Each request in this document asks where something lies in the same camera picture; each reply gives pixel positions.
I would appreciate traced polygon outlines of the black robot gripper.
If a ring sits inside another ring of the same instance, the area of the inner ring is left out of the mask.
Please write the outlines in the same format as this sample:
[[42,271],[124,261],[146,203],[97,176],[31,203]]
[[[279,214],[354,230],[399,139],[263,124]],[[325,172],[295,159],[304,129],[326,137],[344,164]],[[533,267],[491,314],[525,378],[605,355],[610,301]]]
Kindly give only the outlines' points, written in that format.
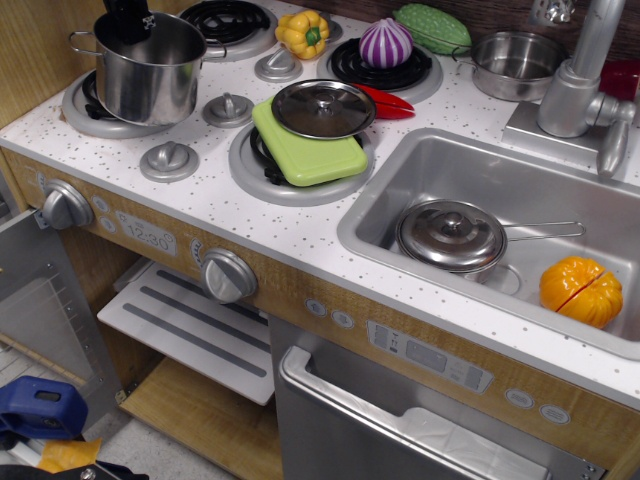
[[104,0],[106,11],[119,25],[120,39],[133,45],[148,39],[156,26],[146,0]]

